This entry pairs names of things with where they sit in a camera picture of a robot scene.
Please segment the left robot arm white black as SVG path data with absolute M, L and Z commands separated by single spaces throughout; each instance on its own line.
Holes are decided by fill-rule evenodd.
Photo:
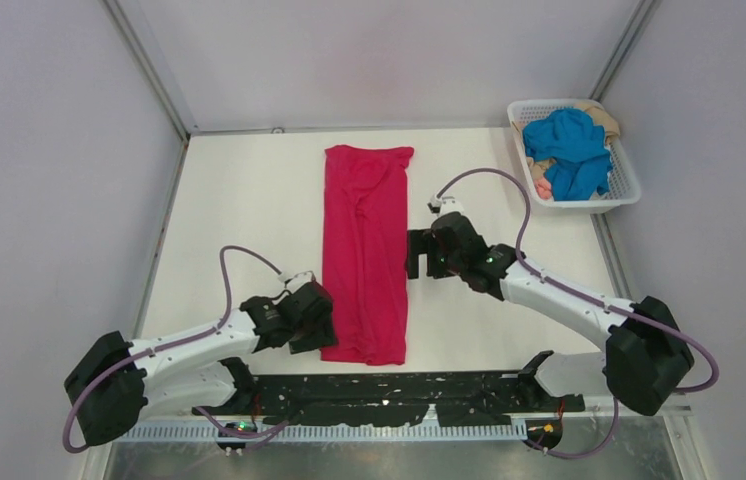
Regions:
M 256 398 L 245 355 L 334 346 L 333 299 L 315 280 L 276 298 L 253 296 L 215 323 L 150 339 L 99 337 L 64 381 L 71 402 L 62 440 L 79 453 L 138 422 L 195 407 L 247 412 Z

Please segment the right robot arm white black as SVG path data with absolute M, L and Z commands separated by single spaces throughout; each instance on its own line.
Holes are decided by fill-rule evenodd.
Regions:
M 457 277 L 471 290 L 534 310 L 596 346 L 590 354 L 543 352 L 526 366 L 523 403 L 545 410 L 559 397 L 607 393 L 635 413 L 653 416 L 694 365 L 687 337 L 667 305 L 606 297 L 564 282 L 518 248 L 489 245 L 459 212 L 407 234 L 406 270 L 434 279 Z

